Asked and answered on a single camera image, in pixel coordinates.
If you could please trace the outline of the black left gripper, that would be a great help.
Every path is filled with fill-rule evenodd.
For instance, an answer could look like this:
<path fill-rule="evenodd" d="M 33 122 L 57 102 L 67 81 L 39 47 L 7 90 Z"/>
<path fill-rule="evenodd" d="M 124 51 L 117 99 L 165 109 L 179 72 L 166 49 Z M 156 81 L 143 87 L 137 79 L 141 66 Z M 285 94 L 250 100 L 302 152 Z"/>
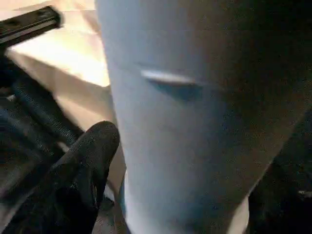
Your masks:
<path fill-rule="evenodd" d="M 0 22 L 0 46 L 11 47 L 61 27 L 62 14 L 52 6 L 27 12 Z"/>

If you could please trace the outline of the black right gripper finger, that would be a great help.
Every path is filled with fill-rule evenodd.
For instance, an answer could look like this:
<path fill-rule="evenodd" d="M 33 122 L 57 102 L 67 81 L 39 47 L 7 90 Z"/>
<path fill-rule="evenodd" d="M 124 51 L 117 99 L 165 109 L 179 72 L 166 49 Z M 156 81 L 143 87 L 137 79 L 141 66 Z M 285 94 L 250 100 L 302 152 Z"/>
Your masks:
<path fill-rule="evenodd" d="M 120 142 L 109 121 L 89 128 L 14 212 L 4 234 L 90 234 Z"/>

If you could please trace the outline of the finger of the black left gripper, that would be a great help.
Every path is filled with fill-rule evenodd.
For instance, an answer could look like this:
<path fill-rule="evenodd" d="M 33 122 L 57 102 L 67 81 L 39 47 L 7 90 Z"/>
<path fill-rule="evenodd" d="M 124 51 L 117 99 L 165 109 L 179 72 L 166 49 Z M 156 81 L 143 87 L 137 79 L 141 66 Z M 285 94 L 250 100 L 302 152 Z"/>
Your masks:
<path fill-rule="evenodd" d="M 23 77 L 11 85 L 17 100 L 51 135 L 67 146 L 84 131 L 69 120 L 49 90 L 32 78 Z"/>

